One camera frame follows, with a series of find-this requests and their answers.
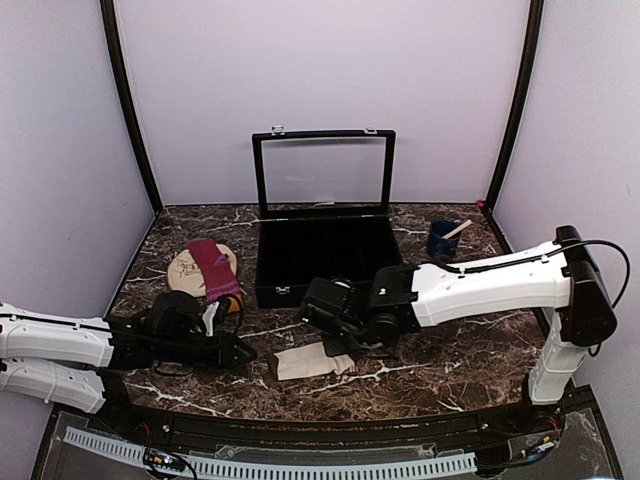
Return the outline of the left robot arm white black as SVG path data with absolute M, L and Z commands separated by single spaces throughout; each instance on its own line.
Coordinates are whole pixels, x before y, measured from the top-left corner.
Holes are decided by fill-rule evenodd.
M 207 309 L 192 295 L 165 292 L 129 317 L 72 318 L 1 306 L 1 388 L 101 413 L 120 436 L 141 427 L 119 374 L 169 362 L 233 369 L 257 357 L 237 331 L 220 331 L 235 295 Z

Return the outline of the beige brown block sock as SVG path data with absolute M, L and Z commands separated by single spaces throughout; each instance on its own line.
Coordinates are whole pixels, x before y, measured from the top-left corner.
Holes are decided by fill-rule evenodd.
M 321 342 L 270 354 L 267 362 L 278 381 L 312 378 L 329 373 L 340 375 L 355 366 L 354 360 L 347 354 L 327 356 Z

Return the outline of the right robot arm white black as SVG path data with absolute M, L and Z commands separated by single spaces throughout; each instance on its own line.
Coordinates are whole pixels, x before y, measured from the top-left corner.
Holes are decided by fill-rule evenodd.
M 530 308 L 554 311 L 550 332 L 526 380 L 528 397 L 510 413 L 521 434 L 534 432 L 558 403 L 588 350 L 618 322 L 592 241 L 571 225 L 528 250 L 476 261 L 432 260 L 380 269 L 369 289 L 314 278 L 296 320 L 337 340 L 346 350 L 392 346 L 409 332 L 460 318 Z

